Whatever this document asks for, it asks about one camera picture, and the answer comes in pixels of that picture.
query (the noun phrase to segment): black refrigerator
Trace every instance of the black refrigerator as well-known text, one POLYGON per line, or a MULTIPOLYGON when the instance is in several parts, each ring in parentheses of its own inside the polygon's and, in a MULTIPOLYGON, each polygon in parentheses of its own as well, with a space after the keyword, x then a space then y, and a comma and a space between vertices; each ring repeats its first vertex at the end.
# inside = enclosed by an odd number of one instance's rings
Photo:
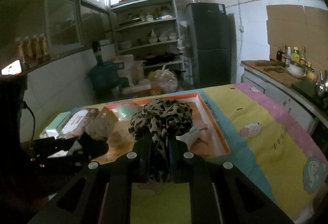
POLYGON ((195 88, 230 84, 230 30, 224 5, 191 3, 185 14, 195 88))

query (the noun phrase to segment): electrical wire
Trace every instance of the electrical wire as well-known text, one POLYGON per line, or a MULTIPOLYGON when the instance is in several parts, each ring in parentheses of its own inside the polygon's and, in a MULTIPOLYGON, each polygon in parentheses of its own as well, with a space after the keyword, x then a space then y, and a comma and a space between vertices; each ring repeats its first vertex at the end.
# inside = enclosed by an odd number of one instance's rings
POLYGON ((34 113, 33 113, 33 111, 30 109, 30 107, 27 105, 27 103, 24 101, 24 103, 23 103, 23 108, 25 109, 27 109, 30 113, 31 113, 31 115, 32 115, 32 118, 33 118, 33 135, 32 135, 32 140, 33 140, 33 138, 34 138, 34 133, 35 133, 35 116, 34 116, 34 113))
POLYGON ((241 10, 240 10, 240 0, 237 0, 238 3, 238 14, 239 14, 239 31, 240 31, 240 48, 239 48, 239 54, 237 57, 237 67, 236 67, 236 73, 237 73, 237 68, 238 68, 238 64, 240 63, 240 59, 241 59, 241 50, 243 47, 243 32, 240 30, 240 27, 242 26, 242 19, 241 19, 241 10))

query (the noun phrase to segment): wooden board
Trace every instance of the wooden board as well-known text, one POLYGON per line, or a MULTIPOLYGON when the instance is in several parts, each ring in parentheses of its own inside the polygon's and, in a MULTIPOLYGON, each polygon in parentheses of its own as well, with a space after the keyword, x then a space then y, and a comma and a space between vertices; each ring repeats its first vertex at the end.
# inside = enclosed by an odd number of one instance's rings
POLYGON ((282 72, 282 73, 278 73, 278 72, 274 72, 274 71, 265 72, 264 71, 265 66, 256 66, 255 65, 257 61, 258 60, 246 60, 246 61, 242 61, 241 63, 263 73, 264 75, 267 75, 268 77, 274 79, 278 83, 280 83, 288 88, 291 88, 293 83, 301 81, 300 79, 297 79, 297 78, 293 77, 292 75, 290 75, 287 70, 286 70, 286 72, 282 72))

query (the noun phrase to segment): kitchen cabinet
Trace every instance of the kitchen cabinet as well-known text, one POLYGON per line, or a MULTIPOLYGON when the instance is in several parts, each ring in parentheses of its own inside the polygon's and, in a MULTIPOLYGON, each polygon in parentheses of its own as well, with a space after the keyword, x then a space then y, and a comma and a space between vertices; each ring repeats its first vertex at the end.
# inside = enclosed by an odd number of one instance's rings
POLYGON ((281 105, 307 132, 311 133, 314 130, 317 121, 313 114, 299 101, 275 85, 274 80, 270 82, 251 71, 245 70, 242 82, 252 84, 277 104, 281 105))

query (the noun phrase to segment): white bowl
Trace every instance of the white bowl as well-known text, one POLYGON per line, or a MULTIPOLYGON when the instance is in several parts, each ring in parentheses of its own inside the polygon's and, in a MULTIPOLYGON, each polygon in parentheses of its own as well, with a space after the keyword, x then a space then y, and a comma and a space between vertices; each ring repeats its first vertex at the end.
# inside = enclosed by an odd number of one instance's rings
POLYGON ((160 40, 161 42, 163 42, 163 41, 167 41, 167 36, 160 36, 160 37, 159 37, 159 40, 160 40))
POLYGON ((169 34, 169 39, 170 40, 176 40, 176 39, 178 39, 178 35, 176 33, 170 33, 169 34))
POLYGON ((299 76, 303 76, 304 74, 304 68, 295 66, 293 64, 289 64, 289 71, 299 76))
POLYGON ((157 37, 149 37, 148 41, 149 41, 149 43, 156 43, 157 42, 157 37))
POLYGON ((120 42, 120 43, 118 43, 118 46, 121 49, 128 49, 128 48, 130 48, 132 46, 132 42, 131 41, 120 42))

